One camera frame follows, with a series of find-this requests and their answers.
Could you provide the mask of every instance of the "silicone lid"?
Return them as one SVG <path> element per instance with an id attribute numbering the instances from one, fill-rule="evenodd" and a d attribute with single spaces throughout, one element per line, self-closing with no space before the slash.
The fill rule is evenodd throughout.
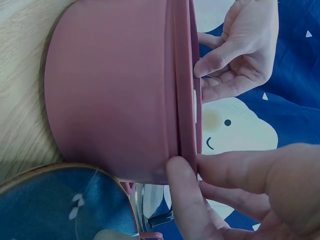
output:
<path id="1" fill-rule="evenodd" d="M 52 134 L 67 161 L 150 184 L 167 183 L 173 156 L 197 171 L 201 90 L 193 78 L 199 52 L 191 3 L 78 0 L 63 14 L 44 90 Z"/>

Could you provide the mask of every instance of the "wood grain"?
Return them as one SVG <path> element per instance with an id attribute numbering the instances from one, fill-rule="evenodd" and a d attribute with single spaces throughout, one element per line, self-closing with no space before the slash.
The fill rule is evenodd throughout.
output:
<path id="1" fill-rule="evenodd" d="M 63 158 L 44 102 L 54 26 L 75 0 L 0 0 L 0 182 Z"/>

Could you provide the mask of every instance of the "cartoon cloud face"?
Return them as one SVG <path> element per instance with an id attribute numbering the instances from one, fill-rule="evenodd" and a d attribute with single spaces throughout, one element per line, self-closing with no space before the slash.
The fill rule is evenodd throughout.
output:
<path id="1" fill-rule="evenodd" d="M 202 105 L 202 153 L 276 149 L 278 135 L 241 100 L 230 97 Z"/>
<path id="2" fill-rule="evenodd" d="M 198 32 L 207 33 L 219 27 L 235 0 L 194 0 Z"/>

